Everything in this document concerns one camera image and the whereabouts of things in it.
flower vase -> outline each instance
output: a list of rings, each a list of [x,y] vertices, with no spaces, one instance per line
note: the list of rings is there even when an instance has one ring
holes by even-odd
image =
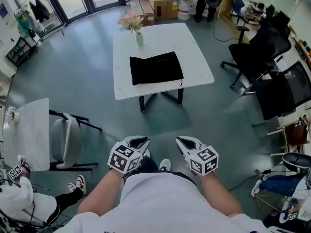
[[[142,37],[141,32],[136,34],[136,42],[137,42],[137,46],[139,46],[139,47],[142,47],[144,45],[144,38]]]

white shirt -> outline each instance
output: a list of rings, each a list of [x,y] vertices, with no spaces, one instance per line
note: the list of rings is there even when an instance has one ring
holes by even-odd
[[[12,219],[29,223],[34,209],[32,225],[43,225],[56,210],[56,199],[40,193],[34,193],[29,179],[21,177],[21,188],[13,185],[1,185],[0,210]]]
[[[270,233],[246,215],[229,218],[213,209],[190,181],[171,173],[129,177],[120,204],[99,217],[75,216],[57,233]]]

cardboard box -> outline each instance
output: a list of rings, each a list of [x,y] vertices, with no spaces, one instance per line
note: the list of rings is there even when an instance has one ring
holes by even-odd
[[[144,26],[155,24],[155,14],[148,0],[131,0],[130,4],[131,10],[135,12],[136,16],[143,18]]]
[[[156,20],[177,18],[178,0],[149,0]]]

concrete floor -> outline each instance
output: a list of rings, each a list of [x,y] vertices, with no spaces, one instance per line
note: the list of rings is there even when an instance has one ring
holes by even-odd
[[[116,141],[130,135],[147,135],[152,157],[159,164],[163,158],[172,161],[173,170],[184,169],[185,161],[177,150],[175,138],[188,135],[212,145],[219,153],[217,176],[231,189],[244,179],[273,167],[280,161],[271,153],[281,152],[281,135],[266,137],[277,121],[253,128],[262,120],[256,97],[239,98],[229,85],[236,72],[221,69],[222,60],[231,61],[228,46],[213,37],[213,27],[206,21],[186,22],[214,75],[215,83],[184,91],[183,106],[157,96],[142,114],[138,99],[115,100],[112,66],[112,39],[118,33],[117,20],[123,8],[114,8],[71,24],[45,40],[37,54],[21,66],[13,78],[7,105],[20,107],[31,101],[48,97],[50,108],[88,117],[90,123],[103,132],[81,126],[84,150],[81,162],[99,162],[92,172],[85,172],[88,192],[108,171],[107,159]],[[172,20],[165,23],[177,23]],[[216,36],[228,39],[233,35],[219,19],[215,21]],[[55,116],[50,117],[52,128]],[[75,181],[77,173],[45,171],[33,173],[32,183],[51,189],[54,195],[67,192],[67,183]],[[256,178],[232,191],[245,213],[263,218],[270,209],[260,211],[250,196]],[[64,214],[75,215],[77,205]]]

shoe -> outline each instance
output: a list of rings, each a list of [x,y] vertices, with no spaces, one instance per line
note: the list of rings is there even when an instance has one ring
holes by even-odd
[[[147,157],[150,158],[150,151],[149,151],[149,150],[146,150],[143,156],[147,156]]]
[[[195,14],[193,19],[195,20],[195,22],[200,23],[201,19],[202,19],[202,16]]]
[[[69,182],[67,186],[68,186],[69,192],[73,192],[76,189],[76,186],[74,185],[74,183]]]
[[[256,184],[255,184],[255,186],[254,186],[254,188],[252,189],[252,192],[251,192],[252,197],[254,197],[258,192],[260,192],[260,189],[259,189],[260,183],[262,183],[262,181],[261,180],[257,180],[257,182],[256,182]]]
[[[262,177],[262,181],[266,181],[268,178],[269,178],[269,176],[265,174],[265,175],[263,175],[263,177]]]
[[[171,170],[171,161],[169,159],[164,159],[160,163],[159,171],[170,171]]]
[[[212,17],[212,18],[208,18],[208,17],[206,18],[206,21],[207,21],[207,22],[212,22],[213,20],[214,20],[213,17]]]
[[[76,187],[80,188],[83,192],[83,194],[86,193],[86,179],[82,174],[78,175],[77,182],[76,182]]]

